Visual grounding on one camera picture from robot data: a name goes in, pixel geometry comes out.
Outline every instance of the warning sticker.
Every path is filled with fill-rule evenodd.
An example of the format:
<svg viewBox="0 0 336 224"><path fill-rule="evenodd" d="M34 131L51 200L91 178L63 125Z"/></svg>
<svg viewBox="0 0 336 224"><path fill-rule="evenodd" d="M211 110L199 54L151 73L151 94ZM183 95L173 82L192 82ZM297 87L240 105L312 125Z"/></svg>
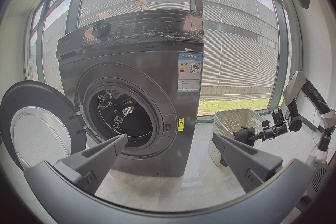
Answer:
<svg viewBox="0 0 336 224"><path fill-rule="evenodd" d="M183 129L184 129L184 118L180 118L179 120L178 120L178 131L183 131Z"/></svg>
<svg viewBox="0 0 336 224"><path fill-rule="evenodd" d="M179 53L178 92L199 92L202 70L202 54Z"/></svg>

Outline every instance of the floor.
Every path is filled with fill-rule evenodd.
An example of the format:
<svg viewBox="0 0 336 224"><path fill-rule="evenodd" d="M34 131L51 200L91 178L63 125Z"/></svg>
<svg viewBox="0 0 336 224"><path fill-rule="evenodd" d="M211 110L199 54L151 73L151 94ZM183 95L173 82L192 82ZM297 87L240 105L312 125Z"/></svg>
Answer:
<svg viewBox="0 0 336 224"><path fill-rule="evenodd" d="M146 177L111 170L96 196L132 208L171 212L219 205L244 195L231 169L216 166L211 159L207 147L212 125L196 125L183 177ZM282 157L285 165L293 158L305 161L314 145L312 131L302 128L274 140L258 141L255 147Z"/></svg>

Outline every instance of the washing machine door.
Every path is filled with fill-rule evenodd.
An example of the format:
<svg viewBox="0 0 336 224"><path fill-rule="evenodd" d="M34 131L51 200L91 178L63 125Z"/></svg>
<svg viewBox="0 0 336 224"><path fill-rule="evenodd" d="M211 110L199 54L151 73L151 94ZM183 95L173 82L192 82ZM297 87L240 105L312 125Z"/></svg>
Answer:
<svg viewBox="0 0 336 224"><path fill-rule="evenodd" d="M23 171L86 148L85 122L58 90L37 81L11 86L0 105L0 131L13 161Z"/></svg>

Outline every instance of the white laundry basket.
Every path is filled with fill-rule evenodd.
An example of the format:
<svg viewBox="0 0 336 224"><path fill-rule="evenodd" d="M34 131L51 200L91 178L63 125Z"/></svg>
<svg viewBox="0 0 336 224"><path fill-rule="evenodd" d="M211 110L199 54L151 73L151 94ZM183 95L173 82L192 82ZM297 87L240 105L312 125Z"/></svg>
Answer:
<svg viewBox="0 0 336 224"><path fill-rule="evenodd" d="M234 132L239 131L241 126L255 128L255 133L263 129L261 123L265 119L248 108L232 109L226 111L218 111L214 114L214 122L212 132L210 135L210 141L208 151L213 162L217 166L221 166L221 154L212 142L212 134L222 134L229 138L234 139Z"/></svg>

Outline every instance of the qr code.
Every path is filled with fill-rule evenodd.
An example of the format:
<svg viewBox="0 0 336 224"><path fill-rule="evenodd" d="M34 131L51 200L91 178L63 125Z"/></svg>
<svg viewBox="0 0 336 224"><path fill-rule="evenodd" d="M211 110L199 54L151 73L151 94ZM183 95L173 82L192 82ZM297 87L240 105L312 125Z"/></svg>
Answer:
<svg viewBox="0 0 336 224"><path fill-rule="evenodd" d="M200 73L201 64L200 63L190 63L190 72L191 73Z"/></svg>

